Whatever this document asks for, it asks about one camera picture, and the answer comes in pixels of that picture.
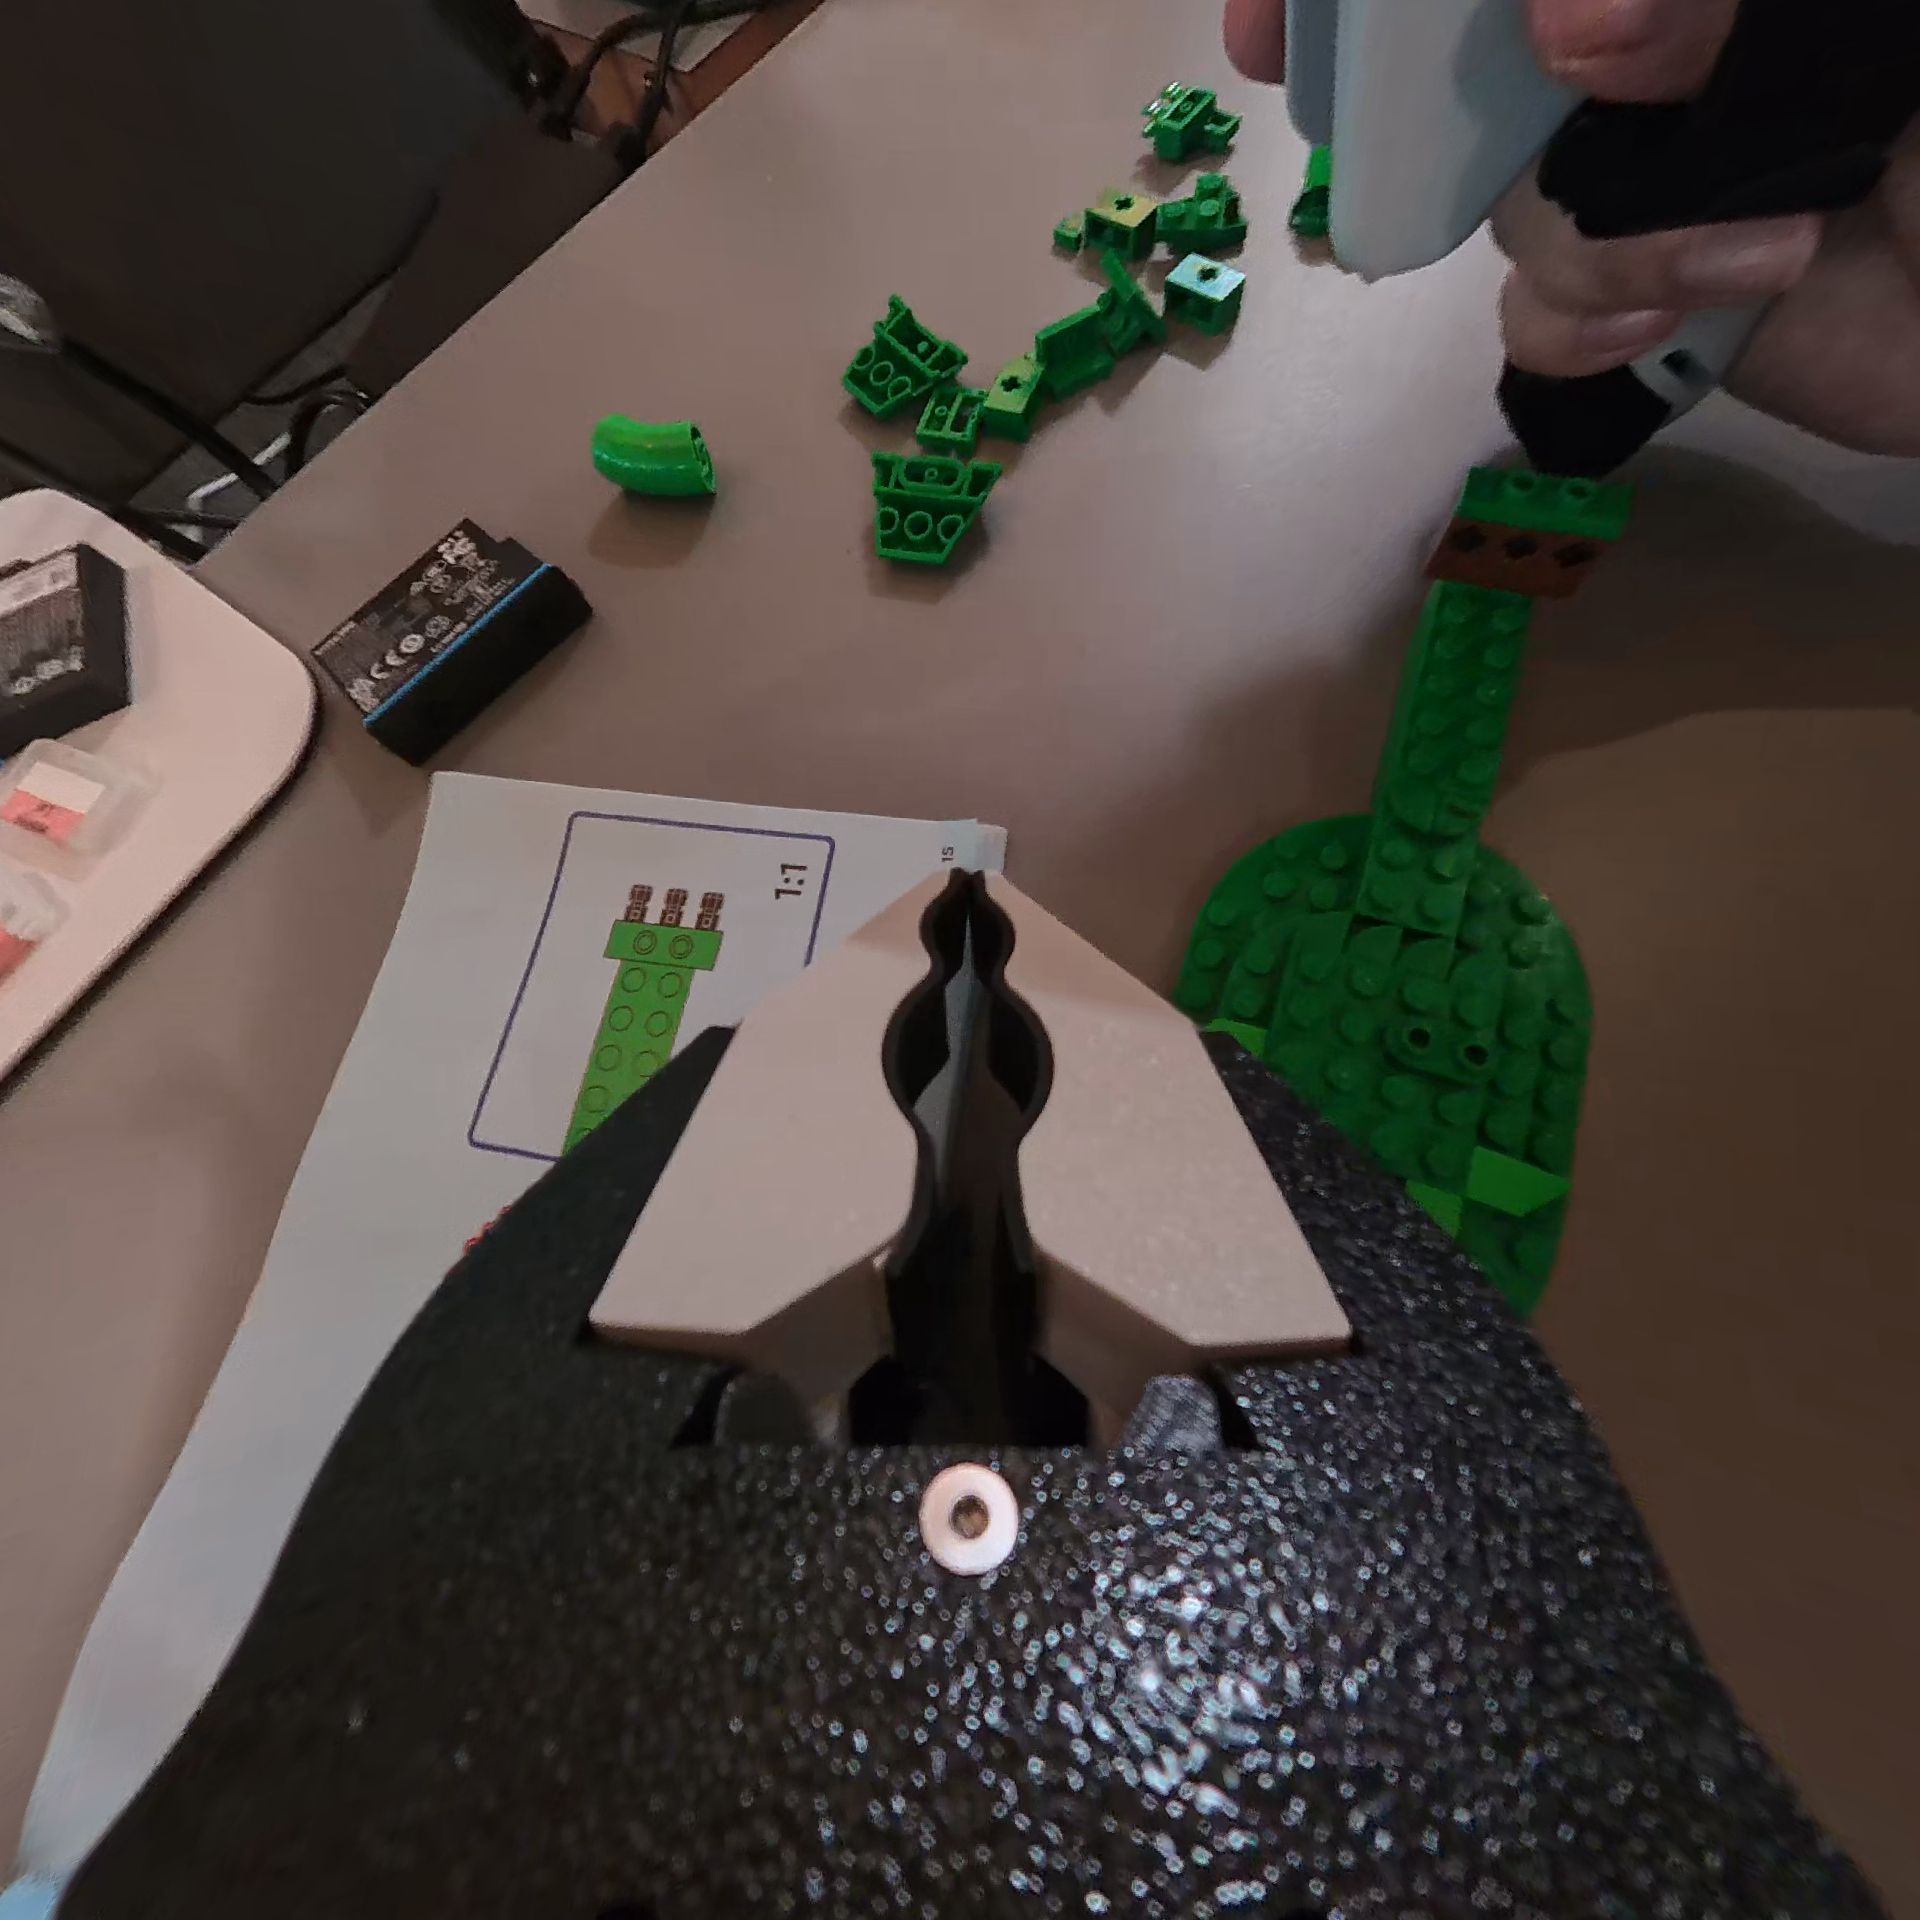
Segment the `green curved tube brick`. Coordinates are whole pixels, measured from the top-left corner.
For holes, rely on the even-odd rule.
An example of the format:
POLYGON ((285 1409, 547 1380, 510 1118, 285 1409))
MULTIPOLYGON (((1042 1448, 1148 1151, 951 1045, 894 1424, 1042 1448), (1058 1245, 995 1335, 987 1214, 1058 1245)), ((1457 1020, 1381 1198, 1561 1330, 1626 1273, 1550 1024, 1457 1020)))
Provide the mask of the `green curved tube brick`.
POLYGON ((608 413, 590 432, 595 472, 624 493, 661 499, 717 496, 709 439, 692 420, 637 420, 608 413))

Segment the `light blue instruction booklet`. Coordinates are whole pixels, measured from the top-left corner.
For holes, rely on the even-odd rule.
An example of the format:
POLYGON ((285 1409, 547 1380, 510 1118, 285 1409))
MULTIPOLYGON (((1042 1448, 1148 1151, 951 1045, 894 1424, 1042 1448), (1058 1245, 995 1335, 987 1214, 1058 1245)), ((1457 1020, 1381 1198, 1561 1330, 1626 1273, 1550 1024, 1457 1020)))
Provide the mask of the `light blue instruction booklet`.
POLYGON ((5 1916, 181 1735, 334 1438, 561 1155, 637 882, 722 893, 738 1020, 1006 827, 313 772, 5 1096, 5 1916))

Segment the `pile of green bricks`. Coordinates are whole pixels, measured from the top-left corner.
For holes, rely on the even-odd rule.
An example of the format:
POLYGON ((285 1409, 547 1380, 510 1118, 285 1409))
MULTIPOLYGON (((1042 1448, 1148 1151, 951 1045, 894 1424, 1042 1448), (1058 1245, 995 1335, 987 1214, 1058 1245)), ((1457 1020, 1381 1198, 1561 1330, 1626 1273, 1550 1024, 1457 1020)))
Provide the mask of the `pile of green bricks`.
POLYGON ((996 490, 1001 464, 983 439, 1027 444, 1045 411, 1164 348, 1172 327, 1206 338, 1240 316, 1244 272, 1230 262, 1248 234, 1240 192, 1222 172, 1160 200, 1112 188, 1057 221, 1052 246, 1087 255, 1092 299, 1041 325, 1031 346, 983 385, 965 381, 968 352, 937 333, 901 296, 842 372, 842 390, 875 420, 914 415, 914 445, 873 454, 875 547, 887 563, 946 565, 996 490))

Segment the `green brick model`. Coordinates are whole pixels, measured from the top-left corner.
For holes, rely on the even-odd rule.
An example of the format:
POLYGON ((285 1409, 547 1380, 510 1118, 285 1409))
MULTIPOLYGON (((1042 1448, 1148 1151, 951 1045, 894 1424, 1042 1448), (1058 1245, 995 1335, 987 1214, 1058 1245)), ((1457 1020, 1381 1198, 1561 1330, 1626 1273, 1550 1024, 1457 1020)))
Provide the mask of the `green brick model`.
POLYGON ((1431 588, 1369 812, 1242 856, 1172 992, 1369 1150, 1521 1314, 1563 1245, 1595 1028, 1571 929, 1480 833, 1530 618, 1515 592, 1431 588))

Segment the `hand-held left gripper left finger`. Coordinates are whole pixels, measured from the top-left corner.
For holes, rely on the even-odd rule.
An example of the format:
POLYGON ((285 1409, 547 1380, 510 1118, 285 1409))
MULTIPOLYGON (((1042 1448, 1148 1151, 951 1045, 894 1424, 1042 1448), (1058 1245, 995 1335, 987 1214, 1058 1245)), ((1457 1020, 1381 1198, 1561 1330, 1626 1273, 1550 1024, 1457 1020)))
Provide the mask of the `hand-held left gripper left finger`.
POLYGON ((974 876, 912 883, 732 1032, 590 1314, 598 1338, 789 1387, 859 1432, 891 1282, 948 1193, 972 1065, 974 876))

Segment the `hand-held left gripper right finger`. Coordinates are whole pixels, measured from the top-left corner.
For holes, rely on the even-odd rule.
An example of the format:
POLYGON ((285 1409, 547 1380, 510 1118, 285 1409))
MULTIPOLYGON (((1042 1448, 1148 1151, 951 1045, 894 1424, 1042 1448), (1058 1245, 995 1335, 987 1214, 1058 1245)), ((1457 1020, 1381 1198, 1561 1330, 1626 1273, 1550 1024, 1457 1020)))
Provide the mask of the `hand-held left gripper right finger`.
POLYGON ((972 882, 995 1338, 1022 1441, 1115 1444, 1150 1383, 1354 1330, 1198 1029, 1005 876, 972 882))

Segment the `brown and green brick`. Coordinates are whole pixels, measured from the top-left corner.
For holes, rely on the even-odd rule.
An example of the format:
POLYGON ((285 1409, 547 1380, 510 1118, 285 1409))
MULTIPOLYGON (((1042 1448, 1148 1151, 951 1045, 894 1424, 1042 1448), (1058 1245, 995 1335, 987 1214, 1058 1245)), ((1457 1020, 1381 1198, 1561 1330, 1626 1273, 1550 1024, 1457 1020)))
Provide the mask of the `brown and green brick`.
POLYGON ((1476 464, 1424 563, 1435 582, 1566 598, 1620 539, 1634 485, 1476 464))

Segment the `clear memory card case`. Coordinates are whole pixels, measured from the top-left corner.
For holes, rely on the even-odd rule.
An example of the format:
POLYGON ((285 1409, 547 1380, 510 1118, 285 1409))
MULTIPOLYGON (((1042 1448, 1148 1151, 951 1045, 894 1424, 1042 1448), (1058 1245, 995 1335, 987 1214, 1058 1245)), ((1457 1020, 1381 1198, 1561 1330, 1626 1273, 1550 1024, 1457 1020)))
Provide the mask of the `clear memory card case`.
POLYGON ((158 777, 122 753, 36 738, 5 761, 3 856, 81 883, 119 848, 158 792, 158 777))
POLYGON ((3 968, 12 977, 46 948, 71 918, 68 893, 45 874, 3 862, 3 968))

